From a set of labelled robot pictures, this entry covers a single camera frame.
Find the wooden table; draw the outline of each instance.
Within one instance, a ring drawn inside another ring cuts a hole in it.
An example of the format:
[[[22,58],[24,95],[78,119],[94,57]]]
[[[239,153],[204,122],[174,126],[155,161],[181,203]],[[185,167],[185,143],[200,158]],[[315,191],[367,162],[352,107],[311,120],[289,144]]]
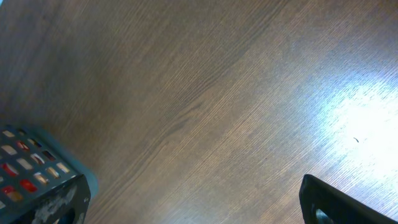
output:
[[[311,173],[398,219],[395,1],[5,0],[1,119],[99,180],[87,223],[303,223]]]

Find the black plastic piece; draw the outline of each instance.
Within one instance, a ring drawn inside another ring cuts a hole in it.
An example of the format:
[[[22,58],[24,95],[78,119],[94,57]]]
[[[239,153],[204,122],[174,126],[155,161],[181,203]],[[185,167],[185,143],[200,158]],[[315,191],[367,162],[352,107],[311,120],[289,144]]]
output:
[[[90,196],[85,176],[76,176],[36,199],[33,209],[12,223],[83,224]]]
[[[309,174],[303,178],[300,204],[306,224],[398,224]]]

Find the cutout hole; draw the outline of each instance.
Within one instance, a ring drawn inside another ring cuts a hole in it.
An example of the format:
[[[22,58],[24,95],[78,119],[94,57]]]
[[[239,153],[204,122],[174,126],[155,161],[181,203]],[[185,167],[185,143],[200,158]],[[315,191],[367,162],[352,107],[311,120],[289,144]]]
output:
[[[48,151],[43,151],[43,155],[45,155],[49,161],[55,161],[55,157]]]
[[[17,151],[13,148],[13,147],[11,147],[11,146],[1,146],[1,148],[6,152],[6,153],[8,153],[8,154],[10,154],[10,155],[15,155],[15,154],[17,154]]]
[[[42,175],[42,173],[38,172],[33,175],[37,181],[39,181],[42,185],[47,185],[49,180]]]
[[[26,131],[25,130],[23,130],[23,129],[18,129],[18,133],[19,133],[19,135],[20,136],[24,136],[24,135],[26,135],[27,133],[26,133]]]
[[[60,174],[53,167],[47,168],[46,171],[49,174],[51,174],[51,176],[54,177],[55,179],[59,179],[60,178]]]
[[[35,139],[27,139],[27,141],[29,141],[32,145],[36,147],[42,147],[42,145],[38,143]]]
[[[30,151],[29,147],[27,147],[27,145],[23,141],[17,141],[17,146],[25,152]]]
[[[21,201],[23,198],[23,196],[16,191],[12,186],[7,186],[3,189],[1,189],[3,191],[3,193],[5,193],[7,195],[7,197],[9,197],[13,202],[19,202]]]
[[[4,169],[4,171],[6,171],[8,173],[8,175],[10,175],[11,177],[16,177],[18,176],[18,171],[10,164],[5,163],[5,164],[1,164],[2,169]]]
[[[334,221],[320,209],[315,211],[315,216],[317,217],[317,223],[334,223]]]
[[[57,167],[66,174],[70,172],[70,170],[61,162],[57,163]]]
[[[36,153],[30,155],[30,157],[31,157],[38,165],[43,165],[43,164],[45,164],[44,159],[42,159],[42,158],[41,158],[39,155],[37,155]]]
[[[2,133],[3,133],[3,135],[5,135],[5,136],[7,136],[7,137],[9,137],[9,138],[15,137],[15,134],[13,134],[13,133],[10,132],[10,131],[3,131]]]
[[[57,220],[58,223],[57,224],[72,224],[73,221],[75,220],[75,209],[71,208],[68,210],[68,212],[64,215],[62,215],[62,217]]]
[[[35,191],[37,190],[37,187],[36,187],[34,184],[32,184],[32,182],[30,182],[30,181],[27,180],[27,179],[21,180],[21,181],[19,182],[19,184],[20,184],[23,188],[25,188],[25,190],[29,191],[30,193],[33,193],[33,192],[35,192]]]
[[[17,159],[17,162],[24,167],[26,170],[33,169],[32,165],[30,165],[25,159]]]

